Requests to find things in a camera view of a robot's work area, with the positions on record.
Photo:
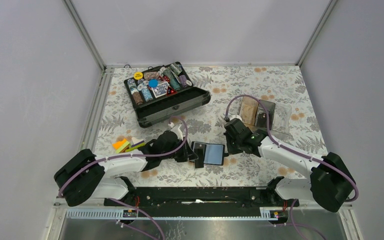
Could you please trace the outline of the black credit card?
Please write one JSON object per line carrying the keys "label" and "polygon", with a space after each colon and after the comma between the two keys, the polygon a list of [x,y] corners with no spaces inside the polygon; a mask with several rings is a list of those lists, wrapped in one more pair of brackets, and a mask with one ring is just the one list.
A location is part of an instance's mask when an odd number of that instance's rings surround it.
{"label": "black credit card", "polygon": [[204,167],[206,148],[207,145],[201,142],[195,142],[193,145],[193,151],[197,155],[197,159],[194,161],[194,167],[196,169]]}

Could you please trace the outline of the black card holder wallet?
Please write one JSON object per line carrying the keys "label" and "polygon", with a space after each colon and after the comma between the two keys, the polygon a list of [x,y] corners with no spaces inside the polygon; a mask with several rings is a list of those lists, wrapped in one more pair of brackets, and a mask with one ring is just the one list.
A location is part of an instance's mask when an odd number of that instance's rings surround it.
{"label": "black card holder wallet", "polygon": [[[194,143],[198,141],[192,142],[192,151],[194,152]],[[205,165],[215,165],[222,166],[224,164],[225,158],[225,146],[223,144],[214,144],[214,143],[204,143],[206,144],[205,151]]]}

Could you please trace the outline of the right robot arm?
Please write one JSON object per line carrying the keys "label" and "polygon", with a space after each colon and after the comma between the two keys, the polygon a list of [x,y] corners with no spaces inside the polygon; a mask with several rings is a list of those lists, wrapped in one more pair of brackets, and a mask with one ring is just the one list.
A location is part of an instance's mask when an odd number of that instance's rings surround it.
{"label": "right robot arm", "polygon": [[273,160],[303,175],[302,179],[276,177],[267,186],[267,201],[273,206],[285,200],[316,202],[336,213],[349,195],[356,192],[356,182],[342,158],[336,153],[311,154],[269,135],[265,129],[251,131],[239,118],[225,125],[228,153],[246,153]]}

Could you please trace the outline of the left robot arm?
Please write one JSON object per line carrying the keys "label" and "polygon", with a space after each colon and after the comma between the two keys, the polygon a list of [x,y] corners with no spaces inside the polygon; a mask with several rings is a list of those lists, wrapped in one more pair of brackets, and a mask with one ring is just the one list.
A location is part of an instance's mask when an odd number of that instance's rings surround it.
{"label": "left robot arm", "polygon": [[125,173],[152,170],[164,160],[184,163],[199,159],[187,141],[187,133],[180,124],[172,124],[158,138],[129,152],[99,156],[83,149],[54,174],[58,195],[70,207],[89,199],[109,198],[128,206],[134,202],[135,192]]}

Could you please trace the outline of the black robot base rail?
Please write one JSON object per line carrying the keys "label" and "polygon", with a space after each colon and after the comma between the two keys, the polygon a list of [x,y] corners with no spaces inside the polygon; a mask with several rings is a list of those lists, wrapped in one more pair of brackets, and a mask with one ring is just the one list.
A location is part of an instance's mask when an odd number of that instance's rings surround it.
{"label": "black robot base rail", "polygon": [[232,203],[244,207],[296,207],[300,202],[281,198],[268,187],[137,187],[120,200],[134,207],[163,204]]}

